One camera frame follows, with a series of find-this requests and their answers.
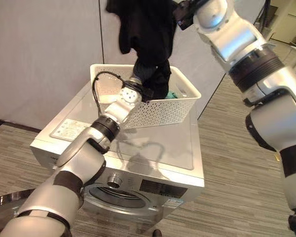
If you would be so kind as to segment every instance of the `white label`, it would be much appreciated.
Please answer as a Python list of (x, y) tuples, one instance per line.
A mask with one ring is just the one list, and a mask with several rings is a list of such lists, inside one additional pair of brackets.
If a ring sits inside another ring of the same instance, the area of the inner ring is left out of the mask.
[(184, 203), (182, 199), (170, 198), (162, 206), (174, 209), (180, 206), (182, 203)]
[(86, 122), (80, 122), (67, 118), (56, 128), (51, 136), (67, 141), (73, 141), (86, 127), (89, 127), (90, 125), (91, 124)]

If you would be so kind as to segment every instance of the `front-load washing machine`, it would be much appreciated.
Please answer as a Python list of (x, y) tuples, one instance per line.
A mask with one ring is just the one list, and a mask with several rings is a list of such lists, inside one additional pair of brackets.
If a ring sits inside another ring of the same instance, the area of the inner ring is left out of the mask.
[[(87, 84), (32, 142), (38, 162), (52, 170), (70, 142), (97, 117)], [(122, 130), (105, 160), (101, 177), (85, 187), (83, 208), (145, 228), (156, 224), (204, 187), (195, 107), (182, 123)]]

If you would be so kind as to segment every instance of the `washing machine top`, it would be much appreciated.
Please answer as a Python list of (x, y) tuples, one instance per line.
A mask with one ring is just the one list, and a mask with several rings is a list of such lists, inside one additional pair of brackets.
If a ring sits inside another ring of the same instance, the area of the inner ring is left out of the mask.
[[(97, 107), (88, 83), (39, 133), (31, 147), (56, 157), (97, 117)], [(176, 173), (178, 179), (180, 174), (203, 179), (195, 107), (182, 123), (120, 131), (105, 158), (107, 166), (114, 169), (127, 169), (149, 176), (158, 176), (161, 172), (162, 177), (166, 177), (169, 171), (171, 176)]]

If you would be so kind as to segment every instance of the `white plastic basket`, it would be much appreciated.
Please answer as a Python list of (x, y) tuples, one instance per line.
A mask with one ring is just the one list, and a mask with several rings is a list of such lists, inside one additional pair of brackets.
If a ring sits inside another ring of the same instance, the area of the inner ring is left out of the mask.
[[(110, 71), (128, 79), (133, 72), (133, 65), (93, 64), (90, 67), (91, 83), (100, 71)], [(96, 92), (100, 108), (104, 111), (116, 100), (122, 82), (109, 74), (102, 74), (96, 81)], [(141, 102), (138, 109), (129, 117), (124, 128), (160, 126), (183, 122), (195, 101), (201, 97), (200, 92), (176, 67), (171, 66), (169, 90), (177, 99), (151, 100), (148, 104)]]

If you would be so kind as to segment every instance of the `black cable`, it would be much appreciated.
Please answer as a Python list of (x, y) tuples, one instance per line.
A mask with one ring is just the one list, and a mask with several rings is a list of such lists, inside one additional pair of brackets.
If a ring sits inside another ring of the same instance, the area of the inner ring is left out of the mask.
[(97, 81), (99, 79), (99, 75), (101, 74), (111, 74), (112, 76), (116, 77), (117, 79), (121, 80), (123, 82), (123, 84), (125, 85), (128, 85), (130, 88), (132, 88), (133, 90), (137, 91), (140, 93), (140, 91), (138, 90), (138, 88), (136, 88), (135, 86), (133, 86), (132, 84), (128, 83), (127, 81), (125, 81), (120, 75), (117, 75), (115, 73), (112, 73), (112, 72), (109, 72), (109, 71), (101, 71), (101, 72), (98, 72), (95, 77), (94, 77), (94, 80), (92, 82), (92, 93), (93, 93), (93, 98), (95, 100), (95, 103), (97, 104), (97, 107), (98, 107), (98, 115), (100, 117), (101, 115), (101, 108), (100, 108), (100, 103), (99, 103), (99, 100), (98, 100), (98, 96), (97, 96), (97, 93), (96, 93), (96, 90), (95, 90), (95, 81)]

